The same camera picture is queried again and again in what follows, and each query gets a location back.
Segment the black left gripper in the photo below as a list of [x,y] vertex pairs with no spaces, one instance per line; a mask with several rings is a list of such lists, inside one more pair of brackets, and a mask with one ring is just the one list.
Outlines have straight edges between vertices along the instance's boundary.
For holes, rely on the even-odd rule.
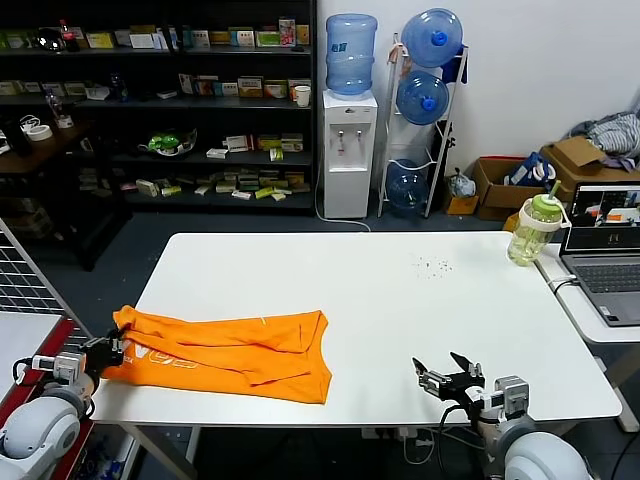
[[107,368],[120,366],[124,360],[124,334],[124,330],[115,328],[110,332],[110,337],[94,338],[82,345],[84,371],[87,374],[102,374]]

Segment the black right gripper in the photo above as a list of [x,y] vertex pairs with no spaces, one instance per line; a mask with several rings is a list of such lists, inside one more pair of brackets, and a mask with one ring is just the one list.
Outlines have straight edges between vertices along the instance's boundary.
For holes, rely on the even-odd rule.
[[418,385],[426,393],[442,401],[452,400],[463,408],[468,408],[473,400],[467,390],[471,387],[483,389],[486,385],[482,366],[455,352],[451,352],[450,356],[462,372],[442,375],[429,370],[420,360],[413,357],[412,363],[418,377]]

